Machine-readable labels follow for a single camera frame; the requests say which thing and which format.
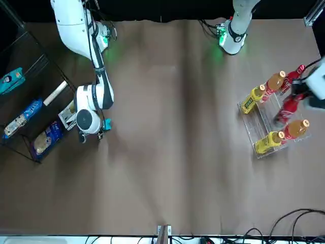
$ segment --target brown table surface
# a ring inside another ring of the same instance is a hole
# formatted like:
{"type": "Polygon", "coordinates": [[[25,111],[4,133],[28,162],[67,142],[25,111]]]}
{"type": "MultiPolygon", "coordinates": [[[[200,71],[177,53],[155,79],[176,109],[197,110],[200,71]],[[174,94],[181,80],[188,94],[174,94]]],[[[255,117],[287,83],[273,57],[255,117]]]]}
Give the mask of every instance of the brown table surface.
{"type": "MultiPolygon", "coordinates": [[[[29,27],[75,85],[93,81],[90,61],[63,46],[55,24],[29,27]]],[[[117,30],[103,54],[113,130],[86,144],[72,131],[40,166],[2,148],[2,230],[155,234],[168,223],[173,234],[258,227],[267,235],[291,210],[325,208],[325,114],[302,108],[312,137],[256,160],[237,108],[272,74],[319,58],[303,20],[253,20],[234,56],[197,21],[121,22],[117,30]]],[[[290,235],[296,216],[275,234],[290,235]]],[[[323,234],[324,221],[306,215],[296,235],[323,234]]]]}

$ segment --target yellow bottle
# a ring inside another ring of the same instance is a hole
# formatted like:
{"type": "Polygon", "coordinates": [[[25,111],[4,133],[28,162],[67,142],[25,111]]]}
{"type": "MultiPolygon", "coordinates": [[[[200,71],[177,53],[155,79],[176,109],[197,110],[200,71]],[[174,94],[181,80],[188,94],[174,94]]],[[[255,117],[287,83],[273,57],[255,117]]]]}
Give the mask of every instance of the yellow bottle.
{"type": "Polygon", "coordinates": [[[255,150],[258,154],[266,153],[270,148],[280,146],[281,141],[284,139],[284,133],[282,131],[271,131],[265,138],[255,143],[255,150]]]}
{"type": "Polygon", "coordinates": [[[249,94],[249,96],[242,102],[241,109],[243,113],[249,113],[254,107],[257,101],[259,101],[265,92],[265,86],[260,85],[255,87],[249,94]]]}

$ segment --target coca-cola bottle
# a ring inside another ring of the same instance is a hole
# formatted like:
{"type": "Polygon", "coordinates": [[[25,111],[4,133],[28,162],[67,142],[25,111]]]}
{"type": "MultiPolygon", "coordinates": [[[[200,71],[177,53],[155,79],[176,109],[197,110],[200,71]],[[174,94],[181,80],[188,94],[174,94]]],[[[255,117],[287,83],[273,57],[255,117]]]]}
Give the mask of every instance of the coca-cola bottle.
{"type": "Polygon", "coordinates": [[[289,88],[291,87],[293,80],[299,78],[299,76],[302,74],[302,72],[305,70],[305,66],[304,65],[299,65],[299,67],[290,72],[289,74],[286,75],[286,77],[283,80],[283,84],[279,89],[279,95],[282,96],[283,94],[285,94],[285,92],[287,90],[289,90],[289,88]]]}
{"type": "Polygon", "coordinates": [[[299,101],[304,98],[304,94],[287,96],[283,101],[283,106],[281,107],[280,111],[273,119],[274,125],[278,128],[283,128],[298,109],[299,101]]]}

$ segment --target blue snack package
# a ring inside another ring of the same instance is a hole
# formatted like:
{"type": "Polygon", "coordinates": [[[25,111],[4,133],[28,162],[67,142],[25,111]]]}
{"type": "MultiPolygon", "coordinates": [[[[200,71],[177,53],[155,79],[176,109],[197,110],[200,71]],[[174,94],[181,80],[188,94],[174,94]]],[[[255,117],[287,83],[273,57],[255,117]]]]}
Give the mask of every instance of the blue snack package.
{"type": "Polygon", "coordinates": [[[30,120],[30,118],[33,117],[41,109],[42,105],[43,105],[42,99],[37,99],[32,101],[32,103],[27,108],[25,108],[25,110],[22,113],[25,119],[27,121],[30,120]]]}
{"type": "Polygon", "coordinates": [[[32,143],[31,151],[36,159],[41,159],[54,144],[63,137],[60,124],[55,120],[32,143]]]}
{"type": "Polygon", "coordinates": [[[42,99],[32,101],[24,111],[11,121],[6,127],[2,138],[8,139],[13,136],[21,127],[23,127],[43,106],[42,99]]]}
{"type": "Polygon", "coordinates": [[[0,82],[0,95],[11,92],[17,86],[24,83],[25,77],[22,74],[22,68],[15,69],[4,75],[0,82]]]}

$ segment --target white robotic arm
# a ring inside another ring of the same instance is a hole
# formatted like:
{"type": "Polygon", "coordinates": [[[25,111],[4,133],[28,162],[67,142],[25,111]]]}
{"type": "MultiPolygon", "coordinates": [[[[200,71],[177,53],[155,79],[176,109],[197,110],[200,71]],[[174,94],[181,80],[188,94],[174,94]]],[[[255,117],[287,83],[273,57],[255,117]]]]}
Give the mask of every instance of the white robotic arm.
{"type": "Polygon", "coordinates": [[[232,19],[217,26],[219,44],[229,54],[236,54],[244,45],[246,31],[252,20],[252,9],[260,0],[233,0],[235,9],[232,19]]]}
{"type": "Polygon", "coordinates": [[[81,0],[51,0],[56,24],[62,42],[68,49],[89,58],[94,66],[96,82],[78,87],[75,94],[76,122],[80,138],[85,142],[88,134],[99,134],[105,129],[95,111],[109,109],[114,93],[108,79],[101,53],[108,47],[110,30],[95,22],[81,0]]]}

